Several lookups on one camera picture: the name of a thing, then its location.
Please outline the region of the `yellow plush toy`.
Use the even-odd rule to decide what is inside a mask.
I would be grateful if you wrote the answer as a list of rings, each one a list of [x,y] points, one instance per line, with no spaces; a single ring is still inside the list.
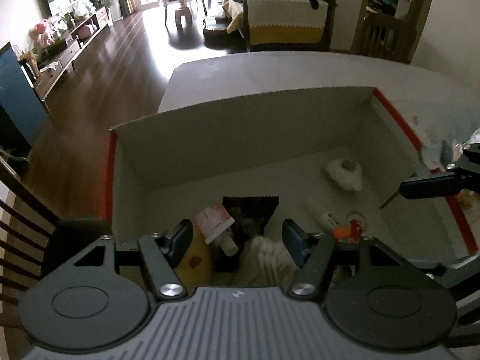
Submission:
[[[203,234],[195,229],[193,239],[182,261],[174,269],[187,293],[191,294],[197,287],[205,287],[212,280],[212,259],[209,245]]]

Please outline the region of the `red orange keychain toy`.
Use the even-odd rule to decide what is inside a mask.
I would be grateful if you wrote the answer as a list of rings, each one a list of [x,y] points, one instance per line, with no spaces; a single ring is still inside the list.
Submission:
[[[357,219],[352,219],[345,228],[335,228],[333,237],[340,243],[358,244],[364,233],[364,227]]]

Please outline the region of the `bag of cotton swabs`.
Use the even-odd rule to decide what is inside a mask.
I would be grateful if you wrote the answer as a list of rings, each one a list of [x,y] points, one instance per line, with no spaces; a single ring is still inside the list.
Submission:
[[[279,287],[287,291],[299,272],[287,248],[263,236],[254,236],[241,254],[235,287]]]

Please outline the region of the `brown fluffy doll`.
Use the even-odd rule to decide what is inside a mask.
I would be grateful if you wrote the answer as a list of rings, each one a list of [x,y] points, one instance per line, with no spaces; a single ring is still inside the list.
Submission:
[[[325,171],[343,190],[360,192],[362,189],[363,169],[356,161],[337,158],[326,164]]]

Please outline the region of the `black pouch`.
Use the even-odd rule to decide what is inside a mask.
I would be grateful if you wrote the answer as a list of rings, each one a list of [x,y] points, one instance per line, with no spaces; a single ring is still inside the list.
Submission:
[[[243,235],[264,236],[279,205],[278,196],[223,197],[223,207],[234,219],[232,230]]]

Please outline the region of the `orange and white cardboard box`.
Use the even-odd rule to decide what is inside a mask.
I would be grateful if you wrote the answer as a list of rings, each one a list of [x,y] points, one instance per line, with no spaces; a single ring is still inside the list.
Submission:
[[[453,263],[479,251],[479,220],[454,197],[380,206],[410,176],[442,169],[475,120],[412,101],[390,102],[377,88],[301,88],[230,97],[115,126],[107,161],[106,211],[121,240],[167,230],[223,197],[278,196],[265,228],[285,219],[320,228],[331,212],[345,223],[360,211],[366,231],[406,258]],[[360,192],[340,188],[326,164],[360,164]]]

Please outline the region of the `black slatted chair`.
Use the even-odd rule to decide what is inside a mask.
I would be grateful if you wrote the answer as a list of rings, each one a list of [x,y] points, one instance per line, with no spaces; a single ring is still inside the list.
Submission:
[[[5,159],[1,183],[32,213],[1,199],[1,327],[19,329],[20,295],[112,230],[100,218],[61,219],[22,184]]]

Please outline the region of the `dark wooden chair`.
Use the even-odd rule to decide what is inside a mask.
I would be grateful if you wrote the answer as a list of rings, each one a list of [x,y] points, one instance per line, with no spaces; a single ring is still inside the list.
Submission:
[[[409,63],[415,39],[414,26],[383,13],[370,13],[364,19],[357,54]]]

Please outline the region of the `cream and yellow sofa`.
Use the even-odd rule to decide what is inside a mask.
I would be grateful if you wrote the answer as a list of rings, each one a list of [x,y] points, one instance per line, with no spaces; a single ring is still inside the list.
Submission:
[[[239,31],[249,48],[327,50],[336,0],[224,0],[228,33]]]

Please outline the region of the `wooden tv cabinet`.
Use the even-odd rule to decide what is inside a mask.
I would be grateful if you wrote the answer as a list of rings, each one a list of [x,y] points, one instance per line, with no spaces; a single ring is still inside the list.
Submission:
[[[27,81],[41,102],[45,102],[62,75],[75,70],[75,61],[105,28],[112,27],[110,10],[103,6],[83,20],[74,20],[53,45],[41,52],[39,60],[24,53],[19,63]]]

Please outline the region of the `small stool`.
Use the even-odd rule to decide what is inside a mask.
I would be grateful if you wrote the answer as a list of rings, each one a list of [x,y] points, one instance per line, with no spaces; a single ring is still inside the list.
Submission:
[[[191,9],[188,8],[186,5],[182,5],[175,12],[175,23],[176,23],[176,25],[177,26],[182,26],[183,22],[186,22],[187,24],[192,22]]]

